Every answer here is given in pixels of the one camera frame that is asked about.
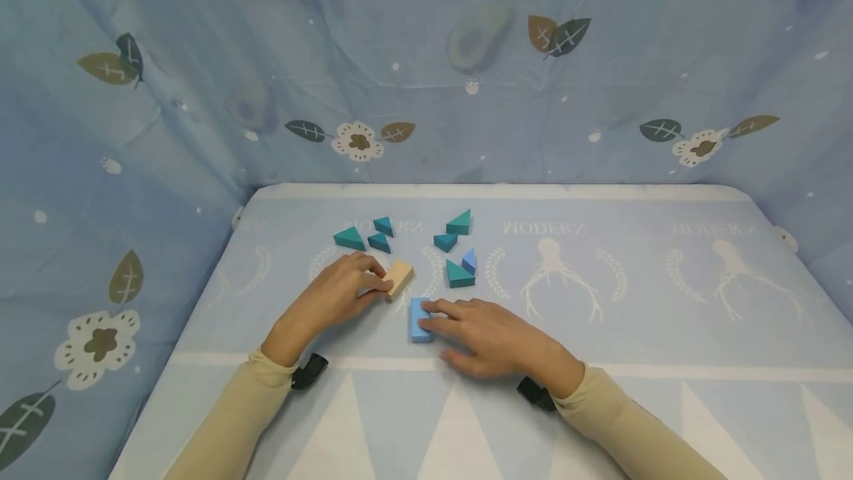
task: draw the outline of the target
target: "left hand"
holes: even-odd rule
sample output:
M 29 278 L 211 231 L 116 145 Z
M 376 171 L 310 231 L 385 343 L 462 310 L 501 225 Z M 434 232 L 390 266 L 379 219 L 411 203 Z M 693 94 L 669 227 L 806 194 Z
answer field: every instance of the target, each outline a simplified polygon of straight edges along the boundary
M 385 269 L 375 257 L 361 251 L 339 257 L 273 325 L 261 352 L 282 367 L 292 366 L 322 330 L 349 321 L 385 295 L 394 283 L 383 277 Z

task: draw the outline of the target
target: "wheat print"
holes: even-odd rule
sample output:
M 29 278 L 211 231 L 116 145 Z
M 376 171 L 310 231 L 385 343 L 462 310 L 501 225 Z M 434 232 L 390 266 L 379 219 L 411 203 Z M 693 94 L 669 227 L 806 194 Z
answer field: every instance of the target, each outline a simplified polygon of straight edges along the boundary
M 684 254 L 679 249 L 673 249 L 666 255 L 666 272 L 669 277 L 678 286 L 678 289 L 684 291 L 692 300 L 696 302 L 705 302 L 702 295 L 696 293 L 688 283 L 684 281 L 684 276 L 681 274 L 681 262 L 684 260 Z
M 596 249 L 595 255 L 601 261 L 604 261 L 607 264 L 607 267 L 610 267 L 613 276 L 616 277 L 616 289 L 613 290 L 613 301 L 620 301 L 625 297 L 625 291 L 628 290 L 628 276 L 625 274 L 625 270 L 622 268 L 622 264 L 619 261 L 608 254 L 605 250 Z
M 322 267 L 326 264 L 326 261 L 335 254 L 335 249 L 337 249 L 337 246 L 331 244 L 321 250 L 320 254 L 314 256 L 314 259 L 311 260 L 311 266 L 308 268 L 308 282 L 311 282 L 311 280 L 319 276 L 320 271 L 322 271 Z
M 257 288 L 260 283 L 264 281 L 267 274 L 270 272 L 270 265 L 272 263 L 272 255 L 270 254 L 270 249 L 266 248 L 264 245 L 258 246 L 255 249 L 255 254 L 258 255 L 258 272 L 255 273 L 255 277 L 246 284 L 246 287 L 240 290 L 239 295 L 246 295 L 250 293 L 253 289 Z
M 421 297 L 423 297 L 423 299 L 431 299 L 438 293 L 438 289 L 441 287 L 442 268 L 444 267 L 444 262 L 442 261 L 441 256 L 438 255 L 436 249 L 433 249 L 432 246 L 427 245 L 423 248 L 421 253 L 427 260 L 429 260 L 430 268 L 432 269 L 432 278 Z
M 498 262 L 503 260 L 504 256 L 506 256 L 506 252 L 500 247 L 494 249 L 492 254 L 489 254 L 489 258 L 485 261 L 485 279 L 499 299 L 509 300 L 509 293 L 506 292 L 498 281 Z

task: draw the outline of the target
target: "hand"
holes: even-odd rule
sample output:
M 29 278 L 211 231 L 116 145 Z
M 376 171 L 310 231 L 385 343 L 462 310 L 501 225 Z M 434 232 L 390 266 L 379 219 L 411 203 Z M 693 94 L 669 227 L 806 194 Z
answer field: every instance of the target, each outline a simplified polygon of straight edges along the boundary
M 547 334 L 523 321 L 515 313 L 492 302 L 423 301 L 431 313 L 447 319 L 421 319 L 429 332 L 458 339 L 473 356 L 445 349 L 441 358 L 462 373 L 486 379 L 510 373 L 527 374 L 539 380 L 557 397 L 571 395 L 583 380 L 583 363 Z
M 383 277 L 385 269 L 375 257 L 361 251 L 339 257 L 287 308 L 261 351 L 282 367 L 292 366 L 322 330 L 349 321 L 385 295 L 394 283 Z

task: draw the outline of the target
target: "light blue block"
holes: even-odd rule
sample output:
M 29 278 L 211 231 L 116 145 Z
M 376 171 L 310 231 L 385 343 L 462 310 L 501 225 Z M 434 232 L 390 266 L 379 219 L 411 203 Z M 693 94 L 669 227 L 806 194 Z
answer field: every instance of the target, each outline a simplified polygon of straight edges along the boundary
M 421 307 L 421 302 L 429 299 L 411 299 L 409 301 L 409 340 L 412 343 L 432 343 L 432 334 L 418 327 L 418 319 L 430 318 L 429 312 Z
M 462 256 L 462 268 L 470 274 L 477 274 L 477 256 L 475 256 L 475 250 L 468 250 L 465 256 Z

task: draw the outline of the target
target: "flower print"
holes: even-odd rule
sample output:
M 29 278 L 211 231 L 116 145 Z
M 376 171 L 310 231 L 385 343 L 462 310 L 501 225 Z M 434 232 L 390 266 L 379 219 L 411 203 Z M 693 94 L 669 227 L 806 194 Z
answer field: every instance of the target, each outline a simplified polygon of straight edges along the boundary
M 696 167 L 716 153 L 723 145 L 723 138 L 729 133 L 729 128 L 723 130 L 702 130 L 690 139 L 679 141 L 672 145 L 672 153 L 680 156 L 681 165 Z
M 139 313 L 124 311 L 116 317 L 101 311 L 72 319 L 68 340 L 54 355 L 57 369 L 71 371 L 68 389 L 79 391 L 94 385 L 107 369 L 118 371 L 136 351 L 133 336 L 139 331 Z
M 338 137 L 332 141 L 332 149 L 338 154 L 349 154 L 353 161 L 368 161 L 373 158 L 382 158 L 385 147 L 376 141 L 372 128 L 361 121 L 352 124 L 344 122 L 338 127 Z

